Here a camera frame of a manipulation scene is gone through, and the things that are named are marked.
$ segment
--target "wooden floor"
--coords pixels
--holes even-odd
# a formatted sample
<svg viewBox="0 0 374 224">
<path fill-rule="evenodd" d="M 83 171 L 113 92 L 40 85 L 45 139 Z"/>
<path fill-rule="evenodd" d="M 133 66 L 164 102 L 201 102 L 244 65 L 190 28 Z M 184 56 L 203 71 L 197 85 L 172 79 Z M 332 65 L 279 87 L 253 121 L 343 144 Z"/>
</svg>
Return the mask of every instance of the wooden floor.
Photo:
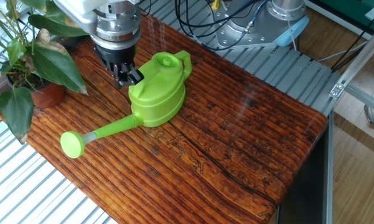
<svg viewBox="0 0 374 224">
<path fill-rule="evenodd" d="M 358 37 L 311 9 L 307 15 L 311 21 L 301 35 L 300 51 L 313 59 L 347 50 Z M 334 57 L 323 64 L 331 67 L 336 60 Z M 373 77 L 374 57 L 356 80 Z M 374 96 L 374 80 L 354 85 Z M 374 127 L 369 125 L 363 106 L 345 93 L 335 107 L 333 221 L 336 224 L 374 224 Z"/>
</svg>

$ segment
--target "green leaf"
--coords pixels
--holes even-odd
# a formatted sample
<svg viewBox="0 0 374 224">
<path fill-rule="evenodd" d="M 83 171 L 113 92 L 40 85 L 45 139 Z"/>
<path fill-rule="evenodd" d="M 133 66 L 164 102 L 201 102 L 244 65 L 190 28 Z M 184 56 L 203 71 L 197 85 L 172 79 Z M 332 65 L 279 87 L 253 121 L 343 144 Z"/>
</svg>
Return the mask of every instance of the green leaf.
<svg viewBox="0 0 374 224">
<path fill-rule="evenodd" d="M 22 65 L 18 65 L 18 64 L 10 65 L 10 62 L 6 61 L 1 66 L 0 74 L 1 75 L 6 75 L 7 72 L 11 71 L 11 69 L 13 69 L 13 68 L 18 69 L 22 72 L 25 71 L 25 68 Z"/>
<path fill-rule="evenodd" d="M 18 40 L 12 40 L 7 45 L 8 57 L 10 65 L 14 65 L 26 52 L 26 48 Z"/>
<path fill-rule="evenodd" d="M 35 40 L 34 54 L 32 47 L 27 48 L 27 55 L 33 60 L 34 74 L 72 91 L 87 94 L 86 86 L 75 62 L 59 43 L 50 42 L 50 34 L 46 29 L 40 30 Z"/>
<path fill-rule="evenodd" d="M 47 10 L 47 0 L 21 0 L 21 2 L 43 12 Z"/>
<path fill-rule="evenodd" d="M 29 16 L 28 21 L 38 29 L 46 28 L 53 35 L 62 37 L 88 35 L 63 13 L 54 2 L 48 2 L 47 13 L 44 16 L 34 14 Z"/>
<path fill-rule="evenodd" d="M 34 103 L 25 87 L 0 94 L 0 112 L 8 128 L 21 144 L 25 144 L 32 123 Z"/>
</svg>

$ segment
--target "watering can spout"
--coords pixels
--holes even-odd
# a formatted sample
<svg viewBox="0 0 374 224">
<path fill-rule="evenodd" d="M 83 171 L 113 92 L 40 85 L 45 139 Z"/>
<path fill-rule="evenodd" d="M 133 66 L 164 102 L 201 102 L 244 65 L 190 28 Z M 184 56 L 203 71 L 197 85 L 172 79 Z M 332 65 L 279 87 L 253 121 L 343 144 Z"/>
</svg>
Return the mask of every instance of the watering can spout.
<svg viewBox="0 0 374 224">
<path fill-rule="evenodd" d="M 142 125 L 141 120 L 135 114 L 132 114 L 87 134 L 79 135 L 74 131 L 67 131 L 61 136 L 61 147 L 67 156 L 76 159 L 83 154 L 85 146 L 89 142 L 140 125 Z"/>
</svg>

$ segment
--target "metal grating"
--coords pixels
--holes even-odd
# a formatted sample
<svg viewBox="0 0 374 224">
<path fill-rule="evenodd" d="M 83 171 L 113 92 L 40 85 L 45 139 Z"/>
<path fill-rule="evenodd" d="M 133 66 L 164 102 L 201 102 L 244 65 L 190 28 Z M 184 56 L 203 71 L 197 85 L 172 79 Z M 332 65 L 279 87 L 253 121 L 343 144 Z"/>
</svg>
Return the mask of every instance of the metal grating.
<svg viewBox="0 0 374 224">
<path fill-rule="evenodd" d="M 149 9 L 149 1 L 144 1 L 141 8 Z M 180 8 L 185 20 L 185 1 Z M 191 24 L 213 22 L 205 1 L 189 1 L 189 9 Z M 182 32 L 172 0 L 152 0 L 151 14 Z M 193 30 L 195 35 L 202 35 L 214 29 L 212 26 Z M 215 34 L 200 40 L 210 47 L 218 46 Z M 217 54 L 326 116 L 336 104 L 328 94 L 340 75 L 290 47 L 250 47 L 218 51 Z"/>
<path fill-rule="evenodd" d="M 211 11 L 205 1 L 189 2 L 191 23 L 211 22 Z M 181 14 L 185 17 L 184 4 L 181 5 Z M 149 1 L 145 0 L 141 8 L 147 11 Z M 152 0 L 151 14 L 180 30 L 172 0 Z M 21 19 L 27 21 L 27 16 L 25 14 Z M 213 30 L 214 27 L 198 28 L 194 32 L 201 35 Z M 211 47 L 217 46 L 214 35 L 201 38 L 201 41 Z M 332 74 L 319 62 L 289 47 L 252 47 L 217 54 L 326 116 L 336 103 L 328 93 L 339 74 Z M 0 56 L 5 57 L 2 49 Z M 0 120 L 0 223 L 115 221 L 33 148 L 21 146 Z"/>
</svg>

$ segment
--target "watering can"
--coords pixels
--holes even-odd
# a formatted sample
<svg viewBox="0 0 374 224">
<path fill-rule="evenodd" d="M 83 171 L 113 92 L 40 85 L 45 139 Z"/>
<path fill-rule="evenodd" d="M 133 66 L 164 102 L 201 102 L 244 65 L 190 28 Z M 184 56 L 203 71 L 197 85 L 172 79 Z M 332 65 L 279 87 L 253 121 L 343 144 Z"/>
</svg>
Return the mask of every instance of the watering can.
<svg viewBox="0 0 374 224">
<path fill-rule="evenodd" d="M 184 50 L 174 55 L 157 53 L 139 71 L 144 79 L 129 87 L 133 113 L 87 134 L 63 133 L 61 147 L 67 156 L 78 158 L 91 141 L 140 125 L 157 127 L 177 114 L 185 98 L 184 81 L 192 71 L 190 54 Z"/>
</svg>

